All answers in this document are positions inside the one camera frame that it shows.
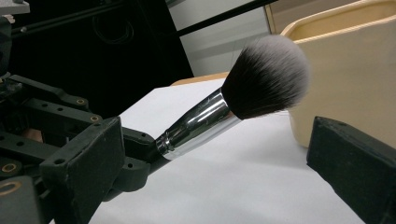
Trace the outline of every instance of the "dark bristles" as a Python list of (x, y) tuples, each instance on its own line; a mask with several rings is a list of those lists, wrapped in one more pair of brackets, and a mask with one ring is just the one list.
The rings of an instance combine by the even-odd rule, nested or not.
[(303, 51), (283, 35), (268, 35), (242, 49), (221, 93), (238, 118), (251, 119), (296, 105), (308, 83)]

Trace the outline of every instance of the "cable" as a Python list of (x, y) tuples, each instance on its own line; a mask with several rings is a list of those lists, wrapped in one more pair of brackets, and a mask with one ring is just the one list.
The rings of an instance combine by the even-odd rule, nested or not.
[(101, 17), (99, 17), (99, 16), (92, 17), (92, 27), (93, 27), (93, 30), (95, 31), (96, 35), (103, 42), (105, 42), (109, 45), (126, 44), (126, 43), (131, 42), (134, 39), (134, 27), (126, 18), (124, 18), (124, 19), (125, 19), (125, 33), (122, 36), (120, 36), (119, 38), (110, 39), (103, 35), (103, 33), (100, 31)]

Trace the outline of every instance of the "silver brush ferrule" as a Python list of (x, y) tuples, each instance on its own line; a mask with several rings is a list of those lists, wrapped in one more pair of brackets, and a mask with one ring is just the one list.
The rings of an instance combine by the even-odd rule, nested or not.
[(217, 89), (186, 112), (156, 139), (158, 151), (174, 160), (239, 123)]

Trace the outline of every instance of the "white paper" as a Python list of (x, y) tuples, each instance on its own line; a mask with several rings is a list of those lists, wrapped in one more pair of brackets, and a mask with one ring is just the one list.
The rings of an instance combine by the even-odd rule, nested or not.
[[(159, 88), (122, 126), (156, 138), (224, 79)], [(289, 114), (247, 119), (169, 162), (145, 187), (102, 203), (91, 223), (361, 224), (293, 138)]]

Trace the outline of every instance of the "beige container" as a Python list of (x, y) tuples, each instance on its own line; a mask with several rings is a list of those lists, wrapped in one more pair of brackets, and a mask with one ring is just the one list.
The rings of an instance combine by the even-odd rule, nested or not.
[(289, 110), (309, 146), (315, 116), (343, 121), (396, 148), (396, 0), (365, 0), (305, 17), (281, 33), (305, 52), (312, 81)]

